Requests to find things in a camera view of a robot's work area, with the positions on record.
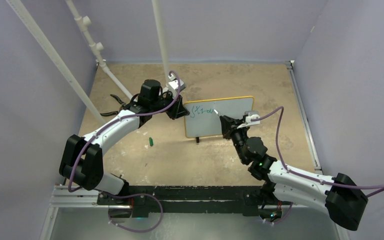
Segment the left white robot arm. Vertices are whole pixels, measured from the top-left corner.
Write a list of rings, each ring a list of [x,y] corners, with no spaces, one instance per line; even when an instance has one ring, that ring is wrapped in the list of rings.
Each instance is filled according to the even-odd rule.
[[[172,119],[189,114],[183,105],[181,91],[185,83],[170,76],[165,87],[154,79],[146,79],[140,92],[121,107],[116,116],[100,128],[84,135],[72,135],[65,144],[59,174],[69,183],[85,190],[101,190],[118,205],[129,199],[128,182],[119,176],[104,171],[105,153],[123,137],[136,131],[153,115],[166,113]]]

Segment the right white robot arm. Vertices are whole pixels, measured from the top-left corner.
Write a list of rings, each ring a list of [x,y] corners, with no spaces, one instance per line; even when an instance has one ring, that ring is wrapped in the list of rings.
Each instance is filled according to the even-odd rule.
[[[318,210],[337,225],[356,231],[368,197],[346,174],[336,176],[311,173],[283,164],[270,156],[260,137],[249,137],[243,119],[219,118],[224,139],[231,140],[240,162],[250,174],[264,181],[260,196],[268,204],[290,202]]]

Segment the yellow framed whiteboard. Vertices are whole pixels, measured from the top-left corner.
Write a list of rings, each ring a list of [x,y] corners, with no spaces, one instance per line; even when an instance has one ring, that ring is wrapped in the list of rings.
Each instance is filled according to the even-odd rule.
[[[221,116],[241,119],[244,112],[251,111],[254,107],[253,96],[239,96],[195,100],[184,103],[190,112],[184,117],[185,137],[188,139],[219,136],[222,134],[219,116],[213,113],[216,109]]]

